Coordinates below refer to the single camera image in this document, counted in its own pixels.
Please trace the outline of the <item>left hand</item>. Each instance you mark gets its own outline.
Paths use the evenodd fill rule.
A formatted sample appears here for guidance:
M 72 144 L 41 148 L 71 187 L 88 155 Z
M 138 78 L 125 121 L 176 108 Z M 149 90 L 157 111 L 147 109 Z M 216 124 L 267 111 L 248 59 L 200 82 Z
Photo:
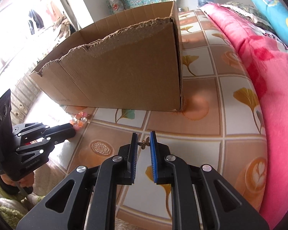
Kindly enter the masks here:
M 31 172 L 27 176 L 20 179 L 20 181 L 11 180 L 6 174 L 0 175 L 0 187 L 10 195 L 16 195 L 20 192 L 20 187 L 27 194 L 33 192 L 33 184 L 35 181 L 35 174 Z

